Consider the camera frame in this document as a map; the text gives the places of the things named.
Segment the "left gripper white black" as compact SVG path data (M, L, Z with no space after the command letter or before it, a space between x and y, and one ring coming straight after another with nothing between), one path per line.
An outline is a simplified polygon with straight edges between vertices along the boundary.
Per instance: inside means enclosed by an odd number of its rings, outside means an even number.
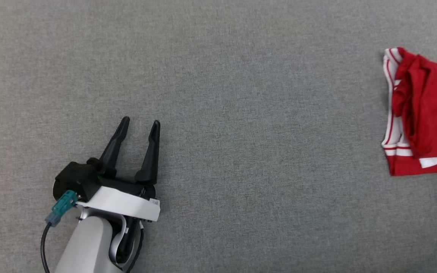
M99 158L102 165L100 175L116 176L116 163L121 144L128 132L129 122L130 118L124 116ZM135 174L137 183L98 176L101 187L88 201L81 200L77 204L149 222L158 221L160 201L156 199L154 185L157 183L159 166L160 121L153 122L148 142L141 169Z

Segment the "red white-sleeved numbered jersey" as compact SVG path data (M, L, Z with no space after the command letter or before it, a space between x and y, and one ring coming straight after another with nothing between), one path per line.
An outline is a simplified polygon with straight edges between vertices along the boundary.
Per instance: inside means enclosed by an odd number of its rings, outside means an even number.
M405 48L384 51L387 129L382 148L392 176L437 173L437 62Z

